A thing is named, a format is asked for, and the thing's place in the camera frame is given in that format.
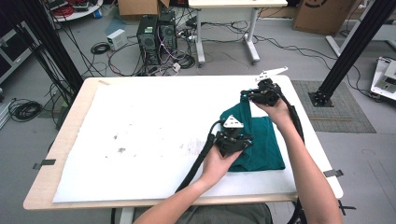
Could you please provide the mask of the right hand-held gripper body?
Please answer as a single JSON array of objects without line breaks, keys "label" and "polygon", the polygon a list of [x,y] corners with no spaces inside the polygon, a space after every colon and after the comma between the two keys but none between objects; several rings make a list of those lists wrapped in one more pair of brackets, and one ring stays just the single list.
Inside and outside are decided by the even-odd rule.
[{"label": "right hand-held gripper body", "polygon": [[282,72],[288,70],[287,66],[276,69],[263,70],[256,78],[258,94],[249,94],[252,97],[252,102],[262,105],[273,106],[283,95],[281,88],[272,80],[272,77],[280,75]]}]

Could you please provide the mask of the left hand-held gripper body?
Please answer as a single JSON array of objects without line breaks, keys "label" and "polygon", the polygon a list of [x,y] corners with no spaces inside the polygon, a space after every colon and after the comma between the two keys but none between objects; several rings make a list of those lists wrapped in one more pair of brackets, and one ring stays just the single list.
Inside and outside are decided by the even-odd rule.
[{"label": "left hand-held gripper body", "polygon": [[238,134],[243,133],[244,124],[233,115],[220,122],[222,129],[217,131],[215,145],[223,157],[232,155],[237,151],[243,151],[244,140],[253,140],[253,137],[246,134],[245,139],[238,139]]}]

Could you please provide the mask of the teal long-sleeve shirt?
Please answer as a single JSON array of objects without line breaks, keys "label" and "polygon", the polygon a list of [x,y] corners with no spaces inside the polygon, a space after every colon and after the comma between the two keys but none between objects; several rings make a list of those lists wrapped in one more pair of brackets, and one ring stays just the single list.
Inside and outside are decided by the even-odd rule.
[{"label": "teal long-sleeve shirt", "polygon": [[220,114],[221,119],[234,116],[244,124],[243,135],[253,137],[253,145],[246,148],[229,168],[230,172],[258,172],[284,170],[283,161],[273,126],[268,116],[253,115],[250,101],[241,99],[233,107]]}]

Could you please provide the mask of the person's right hand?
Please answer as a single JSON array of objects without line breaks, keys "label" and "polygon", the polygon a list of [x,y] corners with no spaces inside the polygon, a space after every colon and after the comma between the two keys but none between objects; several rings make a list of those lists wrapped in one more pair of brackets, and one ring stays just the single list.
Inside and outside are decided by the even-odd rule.
[{"label": "person's right hand", "polygon": [[259,103],[256,103],[256,106],[269,116],[272,122],[282,133],[289,131],[294,127],[290,117],[290,112],[283,100],[278,100],[273,106],[262,105]]}]

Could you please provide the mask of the person's left hand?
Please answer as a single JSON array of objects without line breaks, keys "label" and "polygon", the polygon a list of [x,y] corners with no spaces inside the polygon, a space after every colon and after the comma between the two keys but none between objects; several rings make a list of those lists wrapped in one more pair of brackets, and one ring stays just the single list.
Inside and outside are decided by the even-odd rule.
[{"label": "person's left hand", "polygon": [[213,146],[205,157],[203,171],[199,177],[199,181],[202,182],[207,189],[212,188],[225,176],[240,154],[241,151],[237,151],[232,155],[223,157],[219,149]]}]

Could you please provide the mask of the grey floor mat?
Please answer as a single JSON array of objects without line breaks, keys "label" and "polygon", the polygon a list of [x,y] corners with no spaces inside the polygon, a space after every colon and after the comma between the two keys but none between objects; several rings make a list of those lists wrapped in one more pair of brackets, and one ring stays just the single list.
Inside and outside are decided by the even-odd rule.
[{"label": "grey floor mat", "polygon": [[335,90],[330,107],[314,106],[308,95],[318,89],[320,81],[293,80],[291,83],[316,132],[376,133],[344,82]]}]

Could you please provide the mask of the white desk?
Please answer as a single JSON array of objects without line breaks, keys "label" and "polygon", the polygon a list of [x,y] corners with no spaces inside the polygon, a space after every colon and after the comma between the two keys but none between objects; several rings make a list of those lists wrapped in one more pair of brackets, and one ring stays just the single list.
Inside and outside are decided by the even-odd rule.
[{"label": "white desk", "polygon": [[254,46],[253,36],[259,11],[263,7],[285,7],[287,0],[188,0],[189,7],[197,10],[196,15],[196,37],[195,47],[197,53],[197,64],[202,67],[205,64],[205,52],[202,40],[202,9],[203,8],[250,8],[250,25],[243,40],[247,45],[247,50],[251,56],[251,63],[255,64],[260,60],[260,56]]}]

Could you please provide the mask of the large cardboard box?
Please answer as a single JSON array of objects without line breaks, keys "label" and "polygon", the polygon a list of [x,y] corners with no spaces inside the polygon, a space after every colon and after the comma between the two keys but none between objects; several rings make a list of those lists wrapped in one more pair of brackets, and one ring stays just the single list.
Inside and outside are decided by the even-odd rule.
[{"label": "large cardboard box", "polygon": [[336,35],[357,0],[301,0],[292,28],[296,31]]}]

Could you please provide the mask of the small black computer tower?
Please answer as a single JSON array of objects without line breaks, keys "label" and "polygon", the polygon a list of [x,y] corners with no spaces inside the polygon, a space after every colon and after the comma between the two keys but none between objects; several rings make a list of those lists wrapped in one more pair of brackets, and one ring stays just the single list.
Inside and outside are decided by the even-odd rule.
[{"label": "small black computer tower", "polygon": [[163,11],[158,19],[161,53],[177,49],[176,16],[173,10]]}]

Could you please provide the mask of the black metal stand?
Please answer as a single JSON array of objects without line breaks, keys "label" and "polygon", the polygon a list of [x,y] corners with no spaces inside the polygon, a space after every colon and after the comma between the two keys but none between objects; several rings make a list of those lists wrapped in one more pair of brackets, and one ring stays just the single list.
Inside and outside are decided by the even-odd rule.
[{"label": "black metal stand", "polygon": [[71,106],[83,79],[53,28],[42,0],[0,0],[0,15],[27,45],[67,105]]},{"label": "black metal stand", "polygon": [[336,88],[395,9],[396,0],[374,0],[322,84],[308,93],[313,106],[332,107]]}]

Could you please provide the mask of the large black computer tower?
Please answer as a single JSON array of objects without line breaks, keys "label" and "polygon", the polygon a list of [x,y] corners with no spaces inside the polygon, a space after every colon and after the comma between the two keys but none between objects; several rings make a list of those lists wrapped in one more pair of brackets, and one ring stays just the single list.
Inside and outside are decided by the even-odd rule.
[{"label": "large black computer tower", "polygon": [[136,32],[141,56],[146,65],[159,65],[158,16],[143,15]]}]

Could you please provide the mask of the white equipment base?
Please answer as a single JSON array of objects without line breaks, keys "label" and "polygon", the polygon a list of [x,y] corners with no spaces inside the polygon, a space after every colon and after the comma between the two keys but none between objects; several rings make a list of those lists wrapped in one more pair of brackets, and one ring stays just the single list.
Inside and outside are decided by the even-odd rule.
[{"label": "white equipment base", "polygon": [[377,59],[371,92],[396,101],[396,60]]}]

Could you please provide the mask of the small cardboard box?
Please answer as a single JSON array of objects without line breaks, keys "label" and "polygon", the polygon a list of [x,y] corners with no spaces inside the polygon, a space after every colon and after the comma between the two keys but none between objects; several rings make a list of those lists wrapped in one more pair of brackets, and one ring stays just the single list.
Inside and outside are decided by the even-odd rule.
[{"label": "small cardboard box", "polygon": [[118,0],[123,16],[158,14],[163,7],[169,7],[170,0]]}]

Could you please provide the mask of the white box device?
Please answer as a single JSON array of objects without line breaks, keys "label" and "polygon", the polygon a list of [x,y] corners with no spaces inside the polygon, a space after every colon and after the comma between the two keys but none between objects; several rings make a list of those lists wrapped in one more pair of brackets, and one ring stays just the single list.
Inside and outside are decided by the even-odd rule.
[{"label": "white box device", "polygon": [[128,44],[127,36],[124,30],[118,29],[107,37],[111,48],[118,50]]}]

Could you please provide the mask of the round white table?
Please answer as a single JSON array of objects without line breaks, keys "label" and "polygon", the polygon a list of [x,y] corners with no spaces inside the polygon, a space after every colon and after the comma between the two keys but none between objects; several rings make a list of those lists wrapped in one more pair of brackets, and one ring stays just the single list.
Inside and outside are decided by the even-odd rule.
[{"label": "round white table", "polygon": [[85,16],[93,16],[104,0],[47,0],[49,13],[55,21],[72,21]]}]

